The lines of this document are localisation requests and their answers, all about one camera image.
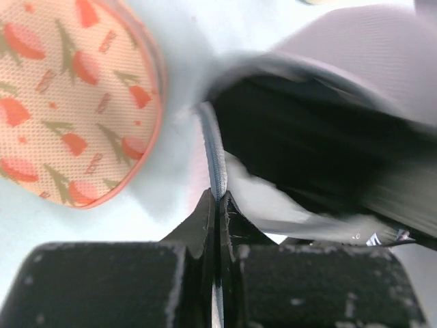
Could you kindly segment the white mesh laundry bag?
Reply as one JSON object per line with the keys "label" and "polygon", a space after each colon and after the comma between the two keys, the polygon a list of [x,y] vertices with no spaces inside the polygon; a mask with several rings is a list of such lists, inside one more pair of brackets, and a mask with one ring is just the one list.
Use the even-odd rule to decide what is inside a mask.
{"label": "white mesh laundry bag", "polygon": [[[230,153],[224,149],[208,93],[232,73],[261,70],[297,82],[304,72],[319,74],[340,87],[344,99],[367,100],[374,109],[405,119],[415,130],[436,138],[436,26],[429,19],[434,12],[431,6],[420,12],[389,5],[341,8],[307,23],[265,53],[224,55],[191,109],[201,127],[202,166],[210,175],[215,200],[227,192],[225,155]],[[305,211],[310,216],[305,223],[264,219],[259,226],[305,239],[350,243],[360,232],[368,245],[436,247],[436,237],[415,235],[410,228],[392,227],[374,216],[337,220]]]}

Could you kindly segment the black bra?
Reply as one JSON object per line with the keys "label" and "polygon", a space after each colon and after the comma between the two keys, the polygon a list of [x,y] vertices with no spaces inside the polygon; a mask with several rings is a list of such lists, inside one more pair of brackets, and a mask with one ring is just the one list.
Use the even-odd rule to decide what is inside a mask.
{"label": "black bra", "polygon": [[208,93],[224,149],[310,213],[436,237],[436,138],[319,74],[255,70]]}

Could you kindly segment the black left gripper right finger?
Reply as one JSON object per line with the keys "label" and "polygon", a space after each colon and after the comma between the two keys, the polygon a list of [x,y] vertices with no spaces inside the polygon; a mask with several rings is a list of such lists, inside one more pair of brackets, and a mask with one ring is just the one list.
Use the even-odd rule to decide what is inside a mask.
{"label": "black left gripper right finger", "polygon": [[382,247],[278,245],[218,206],[226,327],[425,327],[398,259]]}

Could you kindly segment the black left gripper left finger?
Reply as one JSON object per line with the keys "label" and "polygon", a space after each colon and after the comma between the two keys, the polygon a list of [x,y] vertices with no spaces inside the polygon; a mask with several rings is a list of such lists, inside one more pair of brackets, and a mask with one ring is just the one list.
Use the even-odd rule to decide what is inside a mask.
{"label": "black left gripper left finger", "polygon": [[205,190],[164,239],[45,243],[25,259],[2,327],[210,327],[214,211]]}

